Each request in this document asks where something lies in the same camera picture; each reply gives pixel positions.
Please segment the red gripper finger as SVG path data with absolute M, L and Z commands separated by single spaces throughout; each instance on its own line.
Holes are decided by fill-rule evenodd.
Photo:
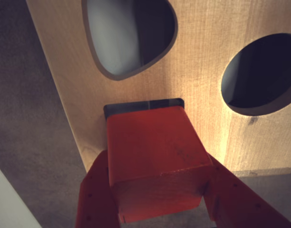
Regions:
M 102 151 L 80 184 L 76 228 L 118 228 L 118 210 L 109 186 L 108 155 Z
M 209 217 L 218 228 L 291 228 L 291 221 L 209 156 L 213 166 L 204 192 Z

